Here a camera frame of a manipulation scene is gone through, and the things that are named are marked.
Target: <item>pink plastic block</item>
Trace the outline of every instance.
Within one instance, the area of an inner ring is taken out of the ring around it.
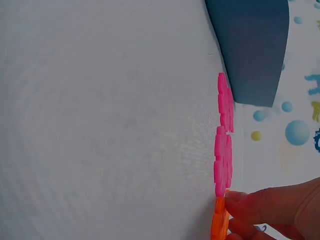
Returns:
[[[220,124],[227,132],[234,132],[234,99],[228,87],[226,75],[222,72],[218,76],[218,109]]]
[[[214,155],[215,195],[223,197],[232,180],[232,141],[223,125],[216,128]]]
[[[229,109],[229,131],[233,133],[234,129],[234,98],[232,97],[231,89],[227,88],[227,95],[228,95],[228,109]]]

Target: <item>fingernail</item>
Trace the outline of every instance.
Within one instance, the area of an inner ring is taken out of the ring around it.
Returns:
[[[228,191],[225,193],[225,199],[232,202],[240,202],[246,196],[247,194],[245,192],[240,191]]]

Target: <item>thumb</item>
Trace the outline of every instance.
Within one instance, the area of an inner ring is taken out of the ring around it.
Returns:
[[[294,224],[319,186],[320,178],[317,178],[250,194],[230,191],[225,196],[225,207],[234,218],[248,224]]]

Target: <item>orange plastic block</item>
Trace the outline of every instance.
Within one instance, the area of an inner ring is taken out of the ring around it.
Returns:
[[[225,240],[228,233],[229,213],[225,208],[225,198],[217,197],[211,224],[211,240]]]

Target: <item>human hand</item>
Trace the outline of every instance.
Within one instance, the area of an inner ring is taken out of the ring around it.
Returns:
[[[274,240],[253,226],[264,223],[292,240],[320,239],[320,177],[250,194],[230,191],[225,207],[233,216],[227,240]]]

